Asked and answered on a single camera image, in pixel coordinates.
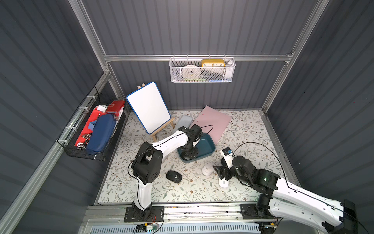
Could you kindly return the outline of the black Lecoo mouse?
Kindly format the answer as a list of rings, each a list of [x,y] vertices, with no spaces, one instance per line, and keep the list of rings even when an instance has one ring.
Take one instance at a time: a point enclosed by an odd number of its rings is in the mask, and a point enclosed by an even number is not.
[[[170,170],[166,173],[166,179],[174,183],[180,183],[182,175],[177,171]]]
[[[189,155],[187,155],[185,152],[182,152],[181,155],[180,155],[181,159],[184,160],[184,161],[189,161],[191,160],[191,157]]]

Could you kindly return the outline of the teal plastic storage box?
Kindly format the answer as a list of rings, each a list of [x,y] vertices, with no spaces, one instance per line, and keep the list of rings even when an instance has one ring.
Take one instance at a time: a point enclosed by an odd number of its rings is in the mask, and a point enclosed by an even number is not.
[[[200,141],[196,144],[195,147],[198,150],[198,154],[194,159],[191,159],[189,161],[182,160],[180,155],[183,151],[179,148],[177,149],[179,158],[181,159],[182,162],[191,163],[191,162],[194,162],[194,161],[197,161],[197,160],[202,160],[206,157],[211,156],[214,153],[214,151],[216,150],[216,146],[215,146],[211,136],[208,135],[208,134],[205,134],[205,133],[202,134],[202,136],[200,138]]]

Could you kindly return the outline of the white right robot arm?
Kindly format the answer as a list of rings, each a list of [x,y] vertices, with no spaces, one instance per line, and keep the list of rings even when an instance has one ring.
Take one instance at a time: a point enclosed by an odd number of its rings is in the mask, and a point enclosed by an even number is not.
[[[244,211],[247,216],[289,219],[325,234],[357,234],[358,221],[355,204],[339,202],[305,190],[278,174],[257,169],[250,160],[233,155],[223,157],[221,166],[213,169],[225,187],[232,178],[241,185],[260,193],[254,208]]]

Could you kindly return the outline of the white slim mouse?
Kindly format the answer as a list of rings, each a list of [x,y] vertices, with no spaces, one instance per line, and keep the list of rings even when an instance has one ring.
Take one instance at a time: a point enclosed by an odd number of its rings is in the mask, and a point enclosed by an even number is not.
[[[223,189],[226,189],[229,186],[229,181],[225,178],[219,179],[219,186]]]

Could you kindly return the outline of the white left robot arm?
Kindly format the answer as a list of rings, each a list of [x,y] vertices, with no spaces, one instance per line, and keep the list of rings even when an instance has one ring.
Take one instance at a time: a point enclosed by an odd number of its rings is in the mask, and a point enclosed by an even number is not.
[[[152,205],[151,192],[153,182],[161,171],[164,158],[180,149],[181,155],[188,160],[197,157],[202,129],[198,125],[191,128],[180,127],[171,136],[155,143],[144,142],[131,164],[133,176],[138,182],[138,190],[134,200],[135,208],[145,211]]]

